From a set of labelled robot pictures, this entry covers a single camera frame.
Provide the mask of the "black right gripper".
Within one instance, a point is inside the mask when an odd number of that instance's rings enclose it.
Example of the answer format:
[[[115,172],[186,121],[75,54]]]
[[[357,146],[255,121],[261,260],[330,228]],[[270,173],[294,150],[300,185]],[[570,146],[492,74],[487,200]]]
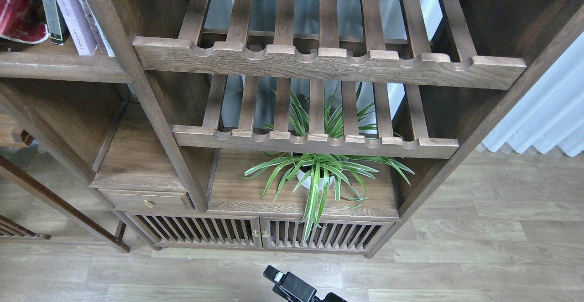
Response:
[[[275,284],[272,292],[288,302],[348,302],[334,293],[328,293],[324,298],[319,298],[313,286],[289,271],[284,274],[271,265],[266,267],[263,276]]]

